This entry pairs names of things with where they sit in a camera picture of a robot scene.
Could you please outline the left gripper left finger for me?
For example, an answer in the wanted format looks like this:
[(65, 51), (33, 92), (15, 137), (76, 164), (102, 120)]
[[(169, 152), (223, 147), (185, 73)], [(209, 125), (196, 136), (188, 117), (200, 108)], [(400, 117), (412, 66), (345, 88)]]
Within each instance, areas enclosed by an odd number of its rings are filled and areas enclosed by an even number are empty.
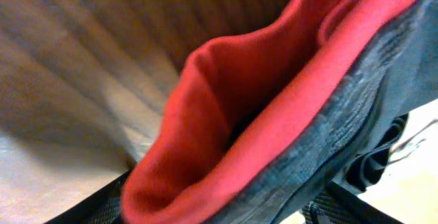
[(123, 224), (120, 197), (130, 172), (123, 173), (71, 209), (47, 221), (46, 224)]

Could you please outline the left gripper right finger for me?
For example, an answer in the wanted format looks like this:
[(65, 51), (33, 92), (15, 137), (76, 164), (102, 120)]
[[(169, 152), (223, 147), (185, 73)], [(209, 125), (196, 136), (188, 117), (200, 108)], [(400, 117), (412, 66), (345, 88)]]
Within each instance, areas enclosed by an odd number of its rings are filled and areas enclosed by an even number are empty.
[(301, 212), (305, 224), (402, 224), (334, 182)]

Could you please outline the black leggings red waistband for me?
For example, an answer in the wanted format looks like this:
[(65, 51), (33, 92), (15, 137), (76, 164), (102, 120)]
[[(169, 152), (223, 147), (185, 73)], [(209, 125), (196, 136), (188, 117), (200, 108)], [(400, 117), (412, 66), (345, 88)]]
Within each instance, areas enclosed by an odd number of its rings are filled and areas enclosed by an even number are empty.
[(278, 223), (437, 98), (437, 0), (290, 0), (193, 51), (124, 223)]

